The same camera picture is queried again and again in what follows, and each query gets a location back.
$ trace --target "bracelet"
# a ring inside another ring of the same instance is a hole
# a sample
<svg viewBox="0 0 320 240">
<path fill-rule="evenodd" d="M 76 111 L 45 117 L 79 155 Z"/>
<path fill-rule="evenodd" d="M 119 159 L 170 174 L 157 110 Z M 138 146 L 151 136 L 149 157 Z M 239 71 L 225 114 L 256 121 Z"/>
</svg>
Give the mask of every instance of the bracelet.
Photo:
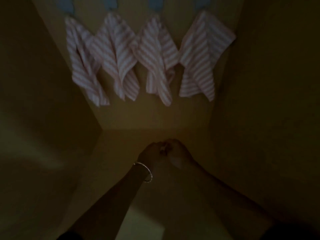
<svg viewBox="0 0 320 240">
<path fill-rule="evenodd" d="M 151 176 L 151 179 L 150 179 L 150 180 L 144 180 L 144 181 L 145 181 L 146 183 L 150 183 L 150 182 L 152 181 L 152 178 L 153 178 L 150 169 L 148 169 L 148 167 L 147 167 L 146 165 L 144 165 L 142 162 L 136 161 L 136 162 L 134 163 L 134 165 L 137 165 L 137 164 L 140 164 L 140 165 L 144 166 L 144 167 L 149 171 L 150 176 Z"/>
</svg>

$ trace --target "person's left hand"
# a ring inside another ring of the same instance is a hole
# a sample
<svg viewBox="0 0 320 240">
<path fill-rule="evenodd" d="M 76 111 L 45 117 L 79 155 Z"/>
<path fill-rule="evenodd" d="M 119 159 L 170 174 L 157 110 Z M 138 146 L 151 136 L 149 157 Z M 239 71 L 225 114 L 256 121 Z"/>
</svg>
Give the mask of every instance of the person's left hand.
<svg viewBox="0 0 320 240">
<path fill-rule="evenodd" d="M 151 143 L 143 150 L 142 153 L 139 154 L 137 161 L 146 165 L 148 169 L 153 172 L 155 165 L 163 157 L 160 152 L 163 145 L 163 142 Z"/>
</svg>

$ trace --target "pink and white striped cloth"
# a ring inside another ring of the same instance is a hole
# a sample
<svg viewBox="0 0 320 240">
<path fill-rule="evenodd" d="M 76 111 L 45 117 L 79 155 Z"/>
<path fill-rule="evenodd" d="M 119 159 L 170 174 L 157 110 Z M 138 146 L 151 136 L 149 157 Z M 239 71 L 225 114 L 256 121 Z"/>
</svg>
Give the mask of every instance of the pink and white striped cloth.
<svg viewBox="0 0 320 240">
<path fill-rule="evenodd" d="M 235 38 L 235 34 L 209 12 L 198 14 L 179 51 L 180 63 L 185 67 L 180 97 L 204 93 L 209 101 L 214 100 L 213 68 Z"/>
<path fill-rule="evenodd" d="M 159 95 L 162 102 L 170 106 L 169 84 L 175 76 L 179 52 L 158 15 L 146 22 L 130 46 L 138 61 L 148 69 L 146 92 Z"/>
<path fill-rule="evenodd" d="M 127 23 L 118 14 L 110 12 L 90 47 L 103 69 L 114 79 L 114 91 L 122 100 L 127 96 L 135 101 L 140 89 L 132 69 L 137 59 L 129 47 L 134 38 Z"/>
<path fill-rule="evenodd" d="M 74 18 L 67 16 L 66 45 L 72 64 L 72 80 L 84 88 L 88 98 L 96 105 L 109 105 L 96 74 L 101 64 L 90 54 L 89 47 L 93 40 L 92 34 Z"/>
</svg>

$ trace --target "striped towel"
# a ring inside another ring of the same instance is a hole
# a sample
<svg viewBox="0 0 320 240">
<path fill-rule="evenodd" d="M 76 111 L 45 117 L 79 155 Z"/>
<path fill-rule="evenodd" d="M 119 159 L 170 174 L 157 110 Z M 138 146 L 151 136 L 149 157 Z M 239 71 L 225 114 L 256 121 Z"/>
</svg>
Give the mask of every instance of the striped towel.
<svg viewBox="0 0 320 240">
<path fill-rule="evenodd" d="M 179 52 L 158 15 L 146 22 L 131 48 L 138 61 L 148 69 L 146 92 L 159 95 L 162 102 L 170 106 L 169 84 L 175 76 L 174 66 L 179 62 Z"/>
<path fill-rule="evenodd" d="M 109 105 L 96 74 L 101 66 L 89 52 L 92 34 L 74 18 L 67 16 L 66 45 L 72 64 L 72 80 L 79 87 L 84 88 L 88 98 L 96 105 Z"/>
<path fill-rule="evenodd" d="M 137 59 L 129 47 L 134 38 L 135 34 L 127 23 L 116 13 L 110 12 L 90 47 L 103 69 L 114 79 L 114 91 L 122 100 L 127 96 L 135 101 L 140 89 L 132 69 Z"/>
<path fill-rule="evenodd" d="M 204 93 L 209 101 L 214 100 L 213 68 L 235 38 L 235 34 L 209 12 L 198 14 L 179 51 L 180 63 L 185 67 L 180 97 Z"/>
</svg>

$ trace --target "hand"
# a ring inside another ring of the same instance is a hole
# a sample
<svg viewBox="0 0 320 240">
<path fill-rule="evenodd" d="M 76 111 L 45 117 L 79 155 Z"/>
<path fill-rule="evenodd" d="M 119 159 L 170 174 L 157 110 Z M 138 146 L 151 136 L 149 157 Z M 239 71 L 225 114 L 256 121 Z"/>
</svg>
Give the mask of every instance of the hand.
<svg viewBox="0 0 320 240">
<path fill-rule="evenodd" d="M 146 165 L 153 172 L 157 162 L 162 158 L 160 151 L 163 145 L 163 142 L 151 143 L 139 154 L 137 161 Z"/>
<path fill-rule="evenodd" d="M 186 146 L 177 139 L 168 139 L 165 141 L 165 153 L 170 162 L 179 169 L 197 165 Z"/>
</svg>

